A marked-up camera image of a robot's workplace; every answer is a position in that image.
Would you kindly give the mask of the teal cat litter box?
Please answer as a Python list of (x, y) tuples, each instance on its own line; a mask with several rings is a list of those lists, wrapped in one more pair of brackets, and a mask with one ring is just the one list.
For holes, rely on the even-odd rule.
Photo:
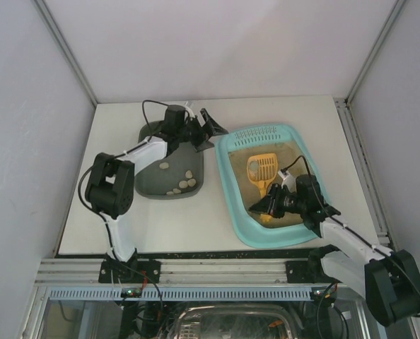
[(279, 228), (266, 228), (248, 215), (243, 206), (241, 184), (230, 162), (230, 153), (247, 150), (257, 146), (275, 146), (294, 142), (306, 157), (310, 169), (317, 175), (321, 192), (329, 198), (317, 166), (308, 152), (300, 134), (287, 124), (264, 124), (238, 129), (223, 136), (216, 142), (215, 152), (226, 204), (233, 229), (238, 238), (248, 246), (257, 249), (272, 249), (302, 244), (317, 238), (302, 222)]

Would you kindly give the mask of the yellow litter scoop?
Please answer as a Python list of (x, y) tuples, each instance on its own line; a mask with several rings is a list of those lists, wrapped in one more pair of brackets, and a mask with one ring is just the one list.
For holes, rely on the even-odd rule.
[(278, 172), (278, 160), (275, 153), (262, 153), (259, 155), (253, 155), (247, 160), (247, 168), (250, 161), (256, 160), (259, 163), (259, 171), (257, 173), (256, 180), (253, 180), (248, 173), (247, 178), (250, 183), (255, 185), (259, 190), (260, 198), (267, 195), (267, 189), (271, 183), (275, 180)]

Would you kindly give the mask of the grey plastic waste tray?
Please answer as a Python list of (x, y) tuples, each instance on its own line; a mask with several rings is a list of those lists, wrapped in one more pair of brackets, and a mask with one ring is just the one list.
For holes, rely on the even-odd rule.
[[(167, 162), (169, 168), (161, 169), (159, 165)], [(185, 172), (192, 171), (192, 178), (186, 178)], [(185, 189), (179, 182), (195, 179), (196, 185)], [(198, 153), (190, 143), (181, 143), (168, 157), (157, 160), (141, 170), (134, 178), (136, 192), (144, 198), (153, 200), (172, 200), (187, 198), (198, 193), (204, 183), (204, 154)], [(181, 194), (167, 195), (166, 192), (180, 189)]]

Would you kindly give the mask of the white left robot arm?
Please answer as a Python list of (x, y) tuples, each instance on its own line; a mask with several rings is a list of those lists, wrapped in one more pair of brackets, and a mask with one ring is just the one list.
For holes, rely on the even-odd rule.
[(85, 208), (104, 222), (109, 242), (108, 255), (129, 262), (136, 253), (132, 226), (124, 220), (134, 199), (138, 173), (173, 154), (182, 143), (191, 143), (197, 152), (213, 148), (210, 139), (228, 131), (201, 109), (201, 124), (187, 106), (167, 105), (156, 128), (147, 123), (148, 135), (119, 155), (98, 153), (78, 181), (78, 198)]

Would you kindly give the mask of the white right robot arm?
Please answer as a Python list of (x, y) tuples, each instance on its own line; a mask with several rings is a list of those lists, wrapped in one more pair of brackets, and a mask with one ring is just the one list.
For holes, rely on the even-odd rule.
[(420, 272), (414, 257), (408, 251), (393, 251), (365, 240), (325, 202), (318, 189), (299, 186), (290, 192), (286, 186), (273, 184), (249, 210), (273, 218), (300, 215), (309, 230), (328, 242), (320, 259), (323, 274), (364, 298), (382, 326), (420, 318)]

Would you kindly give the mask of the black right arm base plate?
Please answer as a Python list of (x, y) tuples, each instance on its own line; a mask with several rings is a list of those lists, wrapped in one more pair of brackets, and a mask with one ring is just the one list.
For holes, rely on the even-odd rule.
[(338, 248), (333, 245), (322, 246), (312, 249), (306, 259), (287, 261), (287, 282), (291, 284), (332, 283), (334, 278), (324, 273), (321, 260), (327, 254), (337, 250)]

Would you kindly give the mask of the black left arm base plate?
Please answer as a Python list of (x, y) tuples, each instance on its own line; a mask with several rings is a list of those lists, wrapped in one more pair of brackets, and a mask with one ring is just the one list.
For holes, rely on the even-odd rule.
[(161, 274), (161, 262), (153, 259), (139, 259), (137, 253), (122, 262), (105, 254), (100, 265), (99, 283), (158, 283)]

